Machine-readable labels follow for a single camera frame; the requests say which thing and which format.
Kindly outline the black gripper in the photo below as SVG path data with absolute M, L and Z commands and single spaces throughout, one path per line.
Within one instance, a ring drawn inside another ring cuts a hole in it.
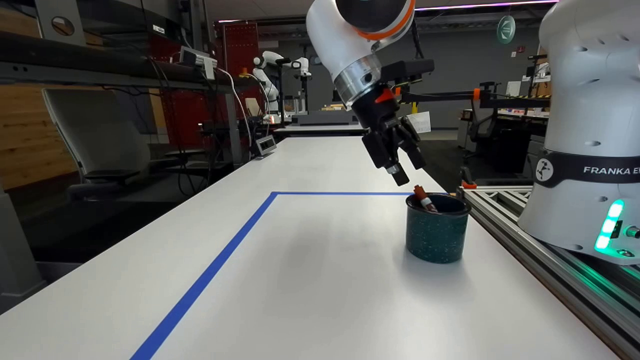
M 433 60 L 399 60 L 386 64 L 375 86 L 352 103 L 360 123 L 369 129 L 369 133 L 363 136 L 363 144 L 375 165 L 384 168 L 399 185 L 406 183 L 409 175 L 397 157 L 397 148 L 384 132 L 399 127 L 401 148 L 409 154 L 413 165 L 427 165 L 414 126 L 406 116 L 397 116 L 397 111 L 401 103 L 414 97 L 411 86 L 433 69 Z

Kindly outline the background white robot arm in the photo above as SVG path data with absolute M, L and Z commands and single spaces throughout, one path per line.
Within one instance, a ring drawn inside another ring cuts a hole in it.
M 301 82 L 312 75 L 311 62 L 304 56 L 290 60 L 275 49 L 262 49 L 255 58 L 252 77 L 265 93 L 265 111 L 275 114 L 280 121 L 290 121 L 293 116 L 285 109 L 285 100 L 280 97 L 282 80 L 270 77 L 270 69 L 282 72 L 285 68 L 293 68 Z

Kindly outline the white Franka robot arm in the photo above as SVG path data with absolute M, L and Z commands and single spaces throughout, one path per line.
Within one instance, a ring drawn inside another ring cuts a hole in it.
M 397 183 L 416 165 L 411 126 L 377 52 L 402 38 L 416 0 L 312 0 L 311 42 L 343 102 L 367 127 L 373 162 Z M 543 18 L 551 118 L 518 226 L 564 249 L 640 261 L 640 0 L 559 0 Z

